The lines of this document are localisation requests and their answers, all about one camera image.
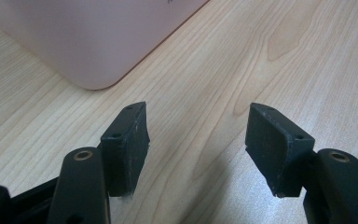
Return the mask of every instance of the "hole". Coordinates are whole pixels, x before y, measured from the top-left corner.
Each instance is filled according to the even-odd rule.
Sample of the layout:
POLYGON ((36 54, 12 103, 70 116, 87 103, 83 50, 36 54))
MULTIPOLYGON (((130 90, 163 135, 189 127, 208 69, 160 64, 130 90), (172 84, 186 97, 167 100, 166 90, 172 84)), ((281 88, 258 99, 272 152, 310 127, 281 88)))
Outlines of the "hole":
POLYGON ((114 134, 112 134, 112 137, 119 138, 119 137, 121 137, 121 133, 114 133, 114 134))
POLYGON ((344 154, 341 154, 339 152, 330 152, 330 156, 336 161, 341 161, 341 162, 350 161, 350 159, 347 156, 345 156, 344 154))
POLYGON ((86 159, 92 156, 92 152, 90 150, 83 150, 79 151, 75 154, 74 160, 75 161, 85 161, 86 159))
POLYGON ((303 139, 303 138, 304 138, 304 136, 301 135, 301 134, 296 134, 295 135, 295 139, 303 139))
POLYGON ((82 223, 84 221, 84 218, 79 214, 73 214, 66 219, 67 224, 78 224, 82 223))

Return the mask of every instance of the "wood grain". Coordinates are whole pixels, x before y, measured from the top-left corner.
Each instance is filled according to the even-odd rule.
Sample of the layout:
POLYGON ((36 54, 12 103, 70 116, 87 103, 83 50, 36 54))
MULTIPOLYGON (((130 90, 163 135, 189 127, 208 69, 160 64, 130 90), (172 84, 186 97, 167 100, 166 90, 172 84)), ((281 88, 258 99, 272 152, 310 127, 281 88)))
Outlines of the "wood grain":
POLYGON ((147 102, 151 147, 113 223, 304 223, 245 151, 251 102, 358 158, 358 0, 212 0, 116 86, 82 90, 0 30, 0 185, 17 195, 147 102))

